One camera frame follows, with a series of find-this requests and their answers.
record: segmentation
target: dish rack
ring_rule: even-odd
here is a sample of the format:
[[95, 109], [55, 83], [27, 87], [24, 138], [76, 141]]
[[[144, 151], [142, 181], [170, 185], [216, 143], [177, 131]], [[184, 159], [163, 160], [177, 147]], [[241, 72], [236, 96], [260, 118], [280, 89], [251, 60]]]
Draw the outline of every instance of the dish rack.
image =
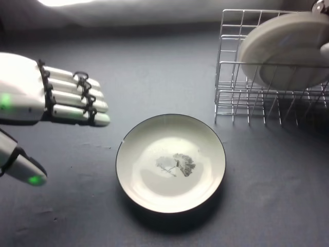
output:
[[[329, 67], [237, 62], [240, 44], [250, 31], [270, 18], [287, 13], [294, 11], [233, 9], [223, 11], [215, 75], [215, 123], [218, 116], [228, 115], [232, 117], [233, 122], [236, 117], [244, 116], [249, 124], [252, 119], [260, 117], [264, 124], [270, 119], [276, 119], [279, 120], [280, 125], [287, 120], [299, 125], [301, 122], [326, 118], [328, 115], [329, 80], [304, 91], [276, 91], [270, 89], [270, 86], [257, 85], [254, 81], [255, 77], [246, 77], [241, 67], [253, 66], [256, 75], [260, 66], [272, 66], [273, 78], [277, 68], [282, 67], [291, 70], [292, 76], [299, 69], [313, 69], [314, 73], [326, 69], [329, 75]], [[238, 22], [230, 21], [237, 18], [239, 18]]]

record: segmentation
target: green light on robot hand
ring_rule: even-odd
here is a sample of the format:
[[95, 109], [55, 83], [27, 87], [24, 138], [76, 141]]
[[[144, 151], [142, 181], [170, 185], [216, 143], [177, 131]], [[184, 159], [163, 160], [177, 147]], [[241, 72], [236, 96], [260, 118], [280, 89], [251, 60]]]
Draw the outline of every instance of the green light on robot hand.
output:
[[32, 176], [28, 179], [28, 182], [32, 185], [39, 185], [43, 183], [43, 179], [40, 176]]
[[11, 95], [10, 94], [2, 94], [0, 99], [0, 109], [7, 110], [11, 107]]

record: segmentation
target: gray tablecloth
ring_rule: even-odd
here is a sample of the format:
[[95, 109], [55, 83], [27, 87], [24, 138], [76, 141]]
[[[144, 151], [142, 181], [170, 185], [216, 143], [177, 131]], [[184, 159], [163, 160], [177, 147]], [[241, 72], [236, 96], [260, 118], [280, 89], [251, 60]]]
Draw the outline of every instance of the gray tablecloth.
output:
[[[41, 122], [3, 126], [48, 171], [44, 187], [0, 179], [0, 246], [329, 246], [329, 145], [261, 119], [214, 125], [218, 29], [62, 32], [8, 38], [3, 50], [99, 80], [107, 128]], [[115, 173], [127, 132], [154, 115], [180, 113], [211, 126], [227, 169], [218, 192], [177, 216], [135, 206]]]

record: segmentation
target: plate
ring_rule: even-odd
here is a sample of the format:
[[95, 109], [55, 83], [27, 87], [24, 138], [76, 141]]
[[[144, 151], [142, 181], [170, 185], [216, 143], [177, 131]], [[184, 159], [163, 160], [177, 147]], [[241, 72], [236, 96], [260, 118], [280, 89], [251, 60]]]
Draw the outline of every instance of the plate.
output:
[[[329, 42], [329, 16], [299, 12], [273, 18], [254, 29], [239, 48], [238, 61], [246, 63], [329, 66], [320, 48]], [[327, 68], [241, 65], [249, 79], [275, 90], [304, 90], [324, 82]]]
[[149, 118], [122, 141], [116, 158], [119, 183], [140, 206], [179, 213], [205, 202], [220, 185], [224, 147], [205, 123], [185, 115]]

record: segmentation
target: wire dish rack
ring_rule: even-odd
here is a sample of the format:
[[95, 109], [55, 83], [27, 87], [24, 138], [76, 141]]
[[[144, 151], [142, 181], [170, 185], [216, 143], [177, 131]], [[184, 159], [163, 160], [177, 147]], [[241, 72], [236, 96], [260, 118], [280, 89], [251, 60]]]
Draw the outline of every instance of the wire dish rack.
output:
[[276, 91], [269, 86], [259, 86], [255, 76], [248, 78], [244, 75], [242, 66], [253, 66], [256, 72], [260, 67], [270, 67], [273, 78], [283, 69], [291, 73], [290, 80], [300, 69], [312, 69], [316, 73], [329, 75], [329, 67], [312, 67], [299, 64], [251, 64], [237, 62], [237, 55], [242, 41], [250, 31], [270, 18], [291, 11], [279, 10], [231, 10], [223, 11], [220, 29], [216, 76], [215, 76], [215, 122], [219, 115], [228, 115], [234, 122], [238, 116], [251, 119], [260, 117], [264, 124], [270, 119], [278, 119], [283, 125], [287, 120], [293, 120], [297, 125], [327, 116], [329, 91], [327, 77], [323, 83], [304, 91]]

